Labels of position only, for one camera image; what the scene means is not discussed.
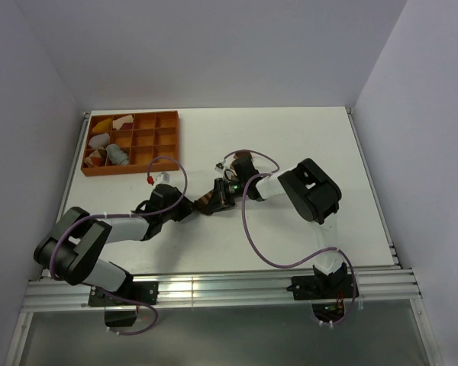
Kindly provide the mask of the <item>brown striped sock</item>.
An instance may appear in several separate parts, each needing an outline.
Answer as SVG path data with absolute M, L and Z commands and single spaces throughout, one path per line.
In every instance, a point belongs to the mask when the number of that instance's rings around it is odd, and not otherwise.
M 251 153 L 248 150 L 241 150 L 241 151 L 236 151 L 234 153 L 234 160 L 237 159 L 240 156 L 250 156 L 250 157 L 252 157 Z M 235 179 L 235 174 L 234 174 L 234 172 L 232 170 L 232 166 L 231 166 L 232 163 L 229 165 L 227 170 L 225 170 L 222 174 L 220 173 L 221 174 L 220 178 L 222 178 L 224 180 L 224 182 L 229 182 L 229 181 L 232 181 L 233 179 Z M 204 214 L 206 216 L 208 216 L 208 215 L 205 214 L 205 205 L 208 203 L 208 199 L 211 196 L 212 189 L 207 194 L 201 196 L 194 203 L 195 206 L 196 206 L 196 210 L 198 212 L 200 212 L 201 214 Z M 231 209 L 234 205 L 235 204 L 229 204 L 229 208 L 227 210 Z

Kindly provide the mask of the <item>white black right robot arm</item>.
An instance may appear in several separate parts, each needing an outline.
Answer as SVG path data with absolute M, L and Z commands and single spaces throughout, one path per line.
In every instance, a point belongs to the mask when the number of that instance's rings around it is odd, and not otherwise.
M 222 161 L 216 169 L 224 174 L 227 170 L 232 178 L 224 176 L 214 180 L 214 187 L 200 197 L 195 206 L 198 211 L 210 216 L 231 209 L 236 199 L 265 201 L 272 197 L 286 195 L 298 215 L 315 230 L 318 249 L 316 252 L 289 265 L 271 262 L 256 247 L 247 226 L 247 217 L 242 213 L 245 235 L 256 255 L 266 264 L 279 269 L 290 269 L 314 259 L 313 264 L 316 291 L 323 297 L 332 297 L 341 288 L 342 277 L 350 267 L 345 254 L 338 249 L 337 217 L 342 193 L 330 176 L 312 159 L 304 159 L 296 167 L 283 172 L 279 166 L 270 173 L 259 172 L 254 164 L 252 152 L 235 152 L 230 166 Z

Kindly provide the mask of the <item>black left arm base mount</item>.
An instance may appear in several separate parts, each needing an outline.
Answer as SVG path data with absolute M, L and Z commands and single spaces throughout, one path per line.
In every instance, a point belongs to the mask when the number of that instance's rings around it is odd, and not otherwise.
M 117 293 L 109 293 L 100 287 L 92 287 L 88 306 L 104 309 L 104 324 L 108 331 L 121 336 L 134 336 L 147 332 L 156 325 L 159 314 L 153 306 L 157 302 L 158 290 L 157 281 L 135 281 Z M 141 307 L 152 311 L 151 323 L 144 329 L 128 330 L 135 324 Z

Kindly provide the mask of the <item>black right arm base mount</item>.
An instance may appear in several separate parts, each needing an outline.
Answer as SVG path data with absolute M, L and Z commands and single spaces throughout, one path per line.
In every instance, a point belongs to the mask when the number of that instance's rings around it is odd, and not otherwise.
M 324 274 L 313 267 L 314 274 L 293 276 L 286 290 L 295 301 L 328 300 L 327 303 L 312 304 L 312 311 L 319 322 L 332 324 L 346 315 L 345 300 L 356 300 L 359 290 L 355 278 L 343 263 L 335 272 Z

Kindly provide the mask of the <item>grey sock with black stripes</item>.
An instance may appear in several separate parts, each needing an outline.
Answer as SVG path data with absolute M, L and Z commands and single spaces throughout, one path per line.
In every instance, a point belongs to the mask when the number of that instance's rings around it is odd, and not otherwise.
M 110 144 L 106 147 L 109 160 L 113 165 L 128 165 L 129 155 L 117 144 Z

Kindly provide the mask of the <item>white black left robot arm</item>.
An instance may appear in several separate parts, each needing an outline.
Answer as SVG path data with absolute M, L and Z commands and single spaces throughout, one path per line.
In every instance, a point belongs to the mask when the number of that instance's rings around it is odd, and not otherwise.
M 37 245 L 34 261 L 49 269 L 53 278 L 100 287 L 114 303 L 125 304 L 134 294 L 132 276 L 100 259 L 104 246 L 152 239 L 164 223 L 184 220 L 194 208 L 178 188 L 168 184 L 158 184 L 150 198 L 130 213 L 91 215 L 72 207 Z

